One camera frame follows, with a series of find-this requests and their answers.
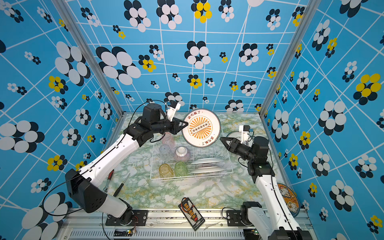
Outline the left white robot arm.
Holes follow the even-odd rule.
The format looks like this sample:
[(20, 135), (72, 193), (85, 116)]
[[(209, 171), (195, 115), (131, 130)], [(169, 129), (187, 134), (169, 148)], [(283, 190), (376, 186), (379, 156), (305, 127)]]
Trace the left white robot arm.
[(133, 217), (132, 207), (99, 187), (122, 160), (151, 140), (155, 134), (176, 135), (184, 129), (187, 122), (174, 117), (180, 108), (181, 105), (177, 102), (171, 103), (166, 112), (159, 104), (146, 105), (142, 116), (130, 124), (105, 152), (78, 171), (69, 170), (66, 173), (69, 196), (86, 213), (105, 213), (120, 219), (125, 225), (128, 224)]

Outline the orange sunburst plate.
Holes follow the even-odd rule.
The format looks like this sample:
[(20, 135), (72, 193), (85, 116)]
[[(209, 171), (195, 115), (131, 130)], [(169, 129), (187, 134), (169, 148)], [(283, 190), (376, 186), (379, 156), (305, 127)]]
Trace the orange sunburst plate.
[(186, 115), (188, 126), (182, 130), (185, 141), (196, 148), (206, 148), (214, 144), (221, 136), (219, 117), (207, 109), (193, 110)]

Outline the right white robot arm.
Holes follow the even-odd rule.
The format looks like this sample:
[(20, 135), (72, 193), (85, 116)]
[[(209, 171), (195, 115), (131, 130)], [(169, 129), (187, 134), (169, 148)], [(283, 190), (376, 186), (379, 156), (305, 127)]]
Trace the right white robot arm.
[(236, 138), (221, 137), (220, 141), (227, 151), (247, 161), (248, 174), (268, 211), (266, 215), (257, 202), (243, 202), (243, 223), (253, 225), (263, 240), (311, 240), (311, 233), (297, 223), (279, 190), (273, 167), (268, 162), (269, 140), (255, 137), (250, 147)]

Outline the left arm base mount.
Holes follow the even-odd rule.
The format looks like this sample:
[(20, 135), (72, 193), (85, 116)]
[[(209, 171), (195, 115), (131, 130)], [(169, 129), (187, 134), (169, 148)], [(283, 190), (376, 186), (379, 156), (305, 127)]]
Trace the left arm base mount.
[(148, 210), (128, 210), (120, 218), (112, 215), (107, 216), (106, 226), (145, 226), (148, 218)]

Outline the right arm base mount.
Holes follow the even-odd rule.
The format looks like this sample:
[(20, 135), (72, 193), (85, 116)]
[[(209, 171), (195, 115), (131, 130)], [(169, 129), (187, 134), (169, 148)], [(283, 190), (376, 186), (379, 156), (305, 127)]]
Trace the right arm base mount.
[(242, 215), (240, 210), (225, 210), (223, 216), (227, 220), (228, 227), (246, 227), (242, 221)]

